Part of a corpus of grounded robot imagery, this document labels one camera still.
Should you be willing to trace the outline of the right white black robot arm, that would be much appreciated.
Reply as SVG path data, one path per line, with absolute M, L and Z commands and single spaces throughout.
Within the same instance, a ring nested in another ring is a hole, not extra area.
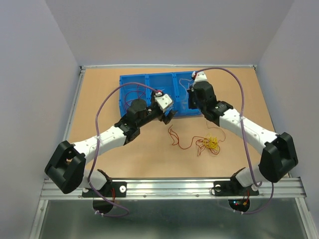
M 215 186 L 216 196 L 240 195 L 254 183 L 277 183 L 297 166 L 299 161 L 290 134 L 266 130 L 243 117 L 232 105 L 217 100 L 208 82 L 195 83 L 187 93 L 189 108 L 199 109 L 208 121 L 239 136 L 245 146 L 253 146 L 261 155 L 258 164 L 249 163 L 247 168 L 235 172 L 228 181 Z

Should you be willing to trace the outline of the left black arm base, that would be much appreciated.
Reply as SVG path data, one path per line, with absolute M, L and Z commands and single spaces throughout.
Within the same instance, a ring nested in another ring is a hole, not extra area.
M 115 200 L 118 198 L 126 197 L 127 191 L 127 182 L 125 181 L 113 181 L 107 182 L 98 192 L 108 200 L 115 203 Z M 83 198 L 94 198 L 92 206 L 94 210 L 98 210 L 100 213 L 109 213 L 114 208 L 114 205 L 106 202 L 102 199 L 93 189 L 83 189 L 82 190 Z

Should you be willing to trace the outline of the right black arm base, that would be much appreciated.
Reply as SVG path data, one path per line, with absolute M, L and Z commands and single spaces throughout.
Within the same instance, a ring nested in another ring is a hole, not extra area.
M 245 213 L 250 208 L 250 197 L 259 196 L 259 190 L 251 186 L 242 187 L 233 180 L 214 181 L 211 194 L 216 197 L 229 197 L 229 206 L 235 211 Z

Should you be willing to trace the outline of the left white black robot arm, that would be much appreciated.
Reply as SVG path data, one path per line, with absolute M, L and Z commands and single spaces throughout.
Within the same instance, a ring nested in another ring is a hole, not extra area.
M 172 105 L 173 100 L 167 94 L 153 97 L 150 106 L 143 99 L 133 100 L 126 114 L 108 130 L 80 142 L 59 143 L 45 167 L 45 174 L 64 194 L 78 187 L 94 187 L 99 196 L 108 195 L 109 177 L 103 171 L 87 170 L 86 164 L 96 162 L 99 155 L 113 148 L 130 143 L 140 134 L 142 126 L 155 119 L 168 124 L 176 113 Z

